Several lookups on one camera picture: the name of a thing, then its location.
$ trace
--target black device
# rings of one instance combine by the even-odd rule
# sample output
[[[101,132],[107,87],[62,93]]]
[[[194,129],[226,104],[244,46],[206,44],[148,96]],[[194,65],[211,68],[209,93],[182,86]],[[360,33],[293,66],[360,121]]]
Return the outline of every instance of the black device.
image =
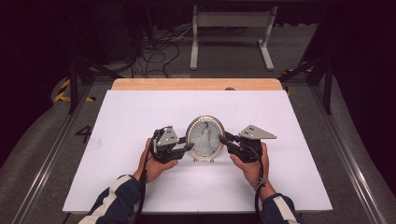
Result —
[[[167,163],[172,160],[180,160],[183,158],[186,151],[190,151],[192,149],[194,143],[186,144],[182,148],[173,148],[177,144],[182,144],[185,142],[185,137],[177,138],[172,126],[168,126],[155,131],[152,144],[149,146],[149,151],[151,152],[154,160],[159,161],[160,163]]]
[[[225,132],[225,136],[219,135],[219,140],[227,146],[228,153],[236,155],[242,162],[250,163],[259,161],[260,173],[254,195],[254,208],[260,223],[264,223],[259,209],[259,197],[262,187],[265,186],[264,169],[262,164],[262,141],[260,139],[275,139],[276,135],[254,125],[249,125],[238,135]]]
[[[227,146],[228,153],[236,155],[242,162],[250,163],[262,157],[261,139],[275,139],[276,135],[266,132],[254,125],[249,125],[238,135],[225,132],[219,140]]]

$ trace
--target hand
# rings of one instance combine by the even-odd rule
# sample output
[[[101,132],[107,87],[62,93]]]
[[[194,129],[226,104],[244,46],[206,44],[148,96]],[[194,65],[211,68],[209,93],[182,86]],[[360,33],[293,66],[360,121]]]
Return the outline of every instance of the hand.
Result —
[[[146,148],[143,151],[142,155],[140,156],[140,162],[139,162],[139,167],[137,168],[136,172],[134,172],[134,178],[136,178],[137,180],[139,180],[140,176],[142,175],[143,172],[143,164],[145,162],[145,158],[146,158],[146,154],[150,153],[149,152],[149,142],[150,139],[148,139],[148,141],[146,142]],[[160,176],[163,171],[165,170],[169,170],[172,167],[176,166],[178,164],[177,160],[174,161],[169,161],[166,164],[162,164],[158,161],[155,161],[153,158],[148,160],[146,169],[147,169],[147,183],[155,180],[156,178],[158,178],[158,176]]]
[[[235,164],[239,169],[242,170],[242,172],[244,173],[245,179],[250,184],[250,186],[255,189],[257,187],[257,182],[259,181],[260,163],[258,161],[251,162],[251,163],[243,163],[234,154],[231,154],[230,158],[233,161],[233,164]],[[260,194],[260,198],[263,201],[267,197],[276,193],[276,191],[274,190],[274,188],[272,187],[272,185],[268,179],[270,163],[269,163],[269,158],[268,158],[268,154],[267,154],[267,145],[265,145],[265,143],[262,143],[262,166],[263,166],[263,170],[264,170],[264,178],[266,181],[265,187],[262,188],[262,191]]]

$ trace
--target silver frame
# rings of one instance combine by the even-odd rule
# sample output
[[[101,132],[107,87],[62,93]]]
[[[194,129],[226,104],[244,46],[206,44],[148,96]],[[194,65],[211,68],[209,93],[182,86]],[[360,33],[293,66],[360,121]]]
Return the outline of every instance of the silver frame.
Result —
[[[194,119],[191,122],[191,124],[186,132],[186,143],[191,143],[193,132],[198,127],[198,125],[200,125],[203,122],[212,123],[218,129],[219,134],[221,136],[225,135],[224,127],[222,126],[221,122],[218,119],[216,119],[212,116],[204,115],[204,116],[200,116],[200,117]],[[194,147],[193,147],[192,150],[190,150],[190,154],[194,157],[194,161],[211,161],[211,162],[213,162],[214,159],[220,154],[223,147],[224,147],[224,145],[221,142],[219,142],[219,145],[218,145],[217,149],[215,150],[215,152],[210,154],[209,156],[199,155],[198,153],[195,152],[195,150],[193,150],[194,149]]]

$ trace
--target metal frame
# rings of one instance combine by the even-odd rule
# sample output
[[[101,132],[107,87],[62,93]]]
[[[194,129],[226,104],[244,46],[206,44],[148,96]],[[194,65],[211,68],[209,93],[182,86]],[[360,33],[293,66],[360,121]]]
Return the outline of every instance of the metal frame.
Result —
[[[190,70],[198,69],[198,27],[265,27],[263,39],[259,39],[259,47],[268,71],[274,70],[267,44],[276,17],[277,7],[271,12],[198,12],[194,6],[192,12],[192,49]]]
[[[311,94],[320,109],[322,117],[325,119],[327,126],[332,132],[332,137],[337,145],[338,155],[340,156],[340,159],[346,168],[346,172],[349,175],[350,181],[352,182],[356,193],[361,199],[361,204],[363,205],[367,217],[370,219],[371,223],[387,224],[388,222],[385,220],[384,215],[379,209],[375,197],[370,191],[370,188],[367,185],[363,174],[361,173],[361,169],[353,158],[348,146],[344,144],[334,119],[327,113],[326,108],[322,105],[320,90],[318,87],[309,87],[309,90],[311,91]]]
[[[38,171],[35,177],[35,181],[33,182],[28,193],[26,194],[26,197],[24,198],[20,206],[20,209],[18,210],[17,214],[12,220],[12,224],[27,222],[35,206],[35,203],[37,202],[38,197],[40,196],[41,191],[46,185],[47,180],[50,177],[50,173],[52,172],[52,169],[55,166],[55,163],[62,152],[62,149],[64,147],[64,142],[78,115],[78,111],[82,108],[82,105],[85,102],[84,99],[87,98],[90,90],[91,90],[91,86],[82,87],[81,93],[78,97],[79,104],[77,105],[76,110],[74,111],[74,113],[69,114],[67,116],[64,125],[62,126],[62,129],[60,130],[58,136],[56,137],[56,140],[52,145],[52,148],[50,149],[46,160],[44,161],[43,165],[40,168],[40,171]]]
[[[221,136],[224,136],[225,130],[224,127],[222,126],[221,122],[212,117],[212,116],[200,116],[192,121],[192,123],[189,125],[189,128],[186,131],[186,143],[192,143],[192,135],[195,132],[195,129],[198,127],[198,125],[208,122],[211,123],[213,126],[216,127],[218,130],[219,134]],[[216,151],[214,151],[211,155],[208,156],[203,156],[198,154],[195,150],[194,147],[190,151],[190,154],[194,157],[194,161],[214,161],[214,159],[220,154],[221,150],[223,149],[224,145],[219,141],[219,145],[217,146]]]
[[[332,95],[332,60],[329,58],[317,58],[311,62],[304,63],[299,67],[295,68],[291,72],[287,73],[285,76],[279,77],[280,82],[285,82],[292,77],[301,74],[306,69],[313,67],[311,74],[306,78],[306,83],[308,86],[317,86],[323,76],[325,77],[325,88],[324,97],[322,103],[326,109],[326,112],[330,115],[332,113],[330,109],[330,100]]]

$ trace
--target metal stand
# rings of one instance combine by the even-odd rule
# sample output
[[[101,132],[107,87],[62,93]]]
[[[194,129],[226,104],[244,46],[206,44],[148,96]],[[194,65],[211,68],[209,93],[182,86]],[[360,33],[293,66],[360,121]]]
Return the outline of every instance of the metal stand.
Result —
[[[69,114],[73,114],[74,110],[78,105],[78,76],[80,77],[84,85],[91,85],[94,81],[92,73],[89,67],[93,67],[96,70],[102,72],[108,77],[114,79],[122,78],[117,73],[108,70],[107,68],[99,65],[98,63],[91,61],[87,58],[77,56],[75,60],[70,63],[70,91],[71,91],[71,105]]]
[[[314,61],[304,63],[293,71],[286,75],[278,78],[280,82],[284,82],[292,77],[295,77],[305,71],[306,69],[313,66],[311,74],[306,79],[308,86],[317,86],[323,76],[326,74],[324,81],[324,92],[323,92],[323,105],[326,112],[330,115],[332,113],[330,109],[330,100],[332,95],[332,60],[329,58],[318,58]]]
[[[277,7],[273,7],[271,12],[198,12],[197,6],[194,6],[190,69],[198,68],[198,27],[265,27],[265,36],[259,40],[259,46],[267,70],[273,71],[274,65],[267,49],[267,43],[274,24],[276,10]]]

